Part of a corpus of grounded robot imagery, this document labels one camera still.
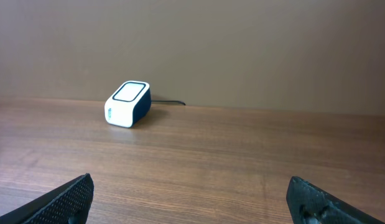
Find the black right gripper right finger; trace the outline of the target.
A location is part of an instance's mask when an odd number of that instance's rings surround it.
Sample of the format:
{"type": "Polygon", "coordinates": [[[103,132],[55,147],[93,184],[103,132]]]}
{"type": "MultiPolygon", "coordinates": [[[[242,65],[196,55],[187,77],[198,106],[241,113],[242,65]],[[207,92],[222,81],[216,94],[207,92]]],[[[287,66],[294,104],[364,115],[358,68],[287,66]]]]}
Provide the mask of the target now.
{"type": "Polygon", "coordinates": [[[297,176],[290,179],[286,202],[294,224],[384,224],[297,176]]]}

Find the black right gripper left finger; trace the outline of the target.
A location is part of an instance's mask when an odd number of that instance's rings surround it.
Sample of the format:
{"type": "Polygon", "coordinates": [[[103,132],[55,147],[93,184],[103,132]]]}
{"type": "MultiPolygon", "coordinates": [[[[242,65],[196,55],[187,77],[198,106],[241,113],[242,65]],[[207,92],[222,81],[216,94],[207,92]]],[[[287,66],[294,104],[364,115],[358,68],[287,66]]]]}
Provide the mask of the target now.
{"type": "Polygon", "coordinates": [[[94,183],[86,173],[0,216],[0,224],[85,224],[93,195],[94,183]]]}

